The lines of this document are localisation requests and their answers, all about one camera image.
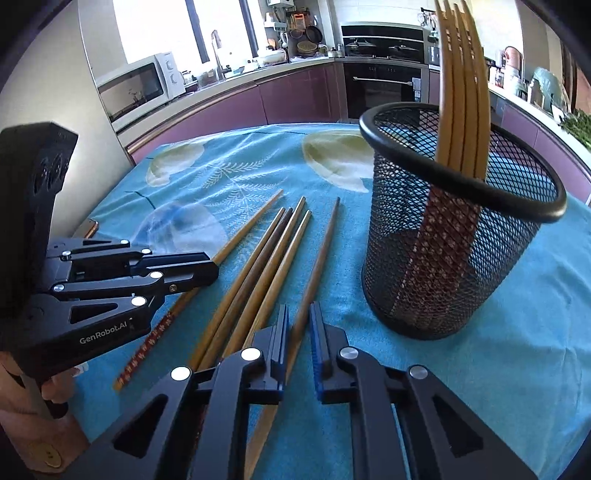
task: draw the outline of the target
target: green vegetable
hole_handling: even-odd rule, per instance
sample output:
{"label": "green vegetable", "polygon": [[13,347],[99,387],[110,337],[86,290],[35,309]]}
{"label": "green vegetable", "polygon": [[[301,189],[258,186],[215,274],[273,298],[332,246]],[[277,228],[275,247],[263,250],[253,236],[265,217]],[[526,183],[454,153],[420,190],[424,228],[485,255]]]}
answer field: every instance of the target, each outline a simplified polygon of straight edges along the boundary
{"label": "green vegetable", "polygon": [[564,117],[560,126],[591,151],[591,115],[575,110],[572,115]]}

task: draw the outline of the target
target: microwave oven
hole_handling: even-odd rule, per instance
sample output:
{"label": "microwave oven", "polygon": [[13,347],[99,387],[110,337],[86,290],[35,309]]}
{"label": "microwave oven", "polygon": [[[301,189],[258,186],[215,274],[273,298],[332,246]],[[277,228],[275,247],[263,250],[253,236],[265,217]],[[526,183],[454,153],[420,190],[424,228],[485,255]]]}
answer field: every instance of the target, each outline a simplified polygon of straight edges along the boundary
{"label": "microwave oven", "polygon": [[172,52],[120,67],[96,79],[96,86],[116,132],[185,93]]}

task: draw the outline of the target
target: window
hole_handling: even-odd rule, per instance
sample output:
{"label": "window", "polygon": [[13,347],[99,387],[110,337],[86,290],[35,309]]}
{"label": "window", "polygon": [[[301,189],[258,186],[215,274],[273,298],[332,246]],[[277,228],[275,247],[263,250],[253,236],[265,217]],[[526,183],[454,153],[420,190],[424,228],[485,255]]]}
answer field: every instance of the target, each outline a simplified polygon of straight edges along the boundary
{"label": "window", "polygon": [[[221,64],[243,65],[253,55],[241,1],[250,10],[256,43],[267,42],[258,0],[189,1],[194,3],[198,25],[195,21],[191,24],[186,0],[113,0],[127,62],[171,51],[181,72],[190,70],[194,75],[204,72],[215,67],[212,31],[217,30],[222,43]],[[202,58],[199,53],[199,34],[209,58]]]}

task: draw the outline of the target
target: wall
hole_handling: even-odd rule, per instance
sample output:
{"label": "wall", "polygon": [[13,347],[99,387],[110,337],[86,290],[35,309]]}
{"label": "wall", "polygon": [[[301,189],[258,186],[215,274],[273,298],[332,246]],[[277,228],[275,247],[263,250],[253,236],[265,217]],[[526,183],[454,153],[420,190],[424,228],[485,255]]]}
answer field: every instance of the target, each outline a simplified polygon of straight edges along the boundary
{"label": "wall", "polygon": [[435,0],[332,0],[336,22],[391,22],[420,25],[421,7],[435,10]]}
{"label": "wall", "polygon": [[324,25],[322,23],[322,16],[320,14],[320,7],[318,6],[318,0],[294,0],[294,5],[298,9],[308,7],[312,18],[312,24],[314,24],[314,16],[318,19],[318,25],[316,25],[324,35]]}
{"label": "wall", "polygon": [[509,46],[523,53],[524,40],[515,1],[472,0],[472,15],[485,57],[495,59],[498,50]]}
{"label": "wall", "polygon": [[0,129],[54,121],[78,133],[51,234],[71,235],[131,169],[90,73],[74,0],[39,33],[0,92]]}
{"label": "wall", "polygon": [[531,80],[536,67],[550,69],[550,49],[546,24],[520,1],[517,1],[523,34],[524,77]]}
{"label": "wall", "polygon": [[78,0],[80,27],[95,78],[127,64],[113,0]]}
{"label": "wall", "polygon": [[549,25],[546,25],[546,34],[548,35],[548,60],[550,71],[562,82],[562,47],[560,46],[560,39]]}
{"label": "wall", "polygon": [[577,68],[577,102],[575,108],[591,115],[591,86],[579,68]]}

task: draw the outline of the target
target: mesh pencil holder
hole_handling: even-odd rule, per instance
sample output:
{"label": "mesh pencil holder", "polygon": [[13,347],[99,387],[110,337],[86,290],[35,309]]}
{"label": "mesh pencil holder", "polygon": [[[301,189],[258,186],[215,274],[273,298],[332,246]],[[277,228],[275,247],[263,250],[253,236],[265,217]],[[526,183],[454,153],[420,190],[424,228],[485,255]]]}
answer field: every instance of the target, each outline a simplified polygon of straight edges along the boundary
{"label": "mesh pencil holder", "polygon": [[466,325],[540,225],[566,211],[552,167],[494,125],[485,181],[436,163],[438,123],[438,108],[420,103],[382,105],[360,120],[375,151],[363,292],[382,322],[419,339]]}

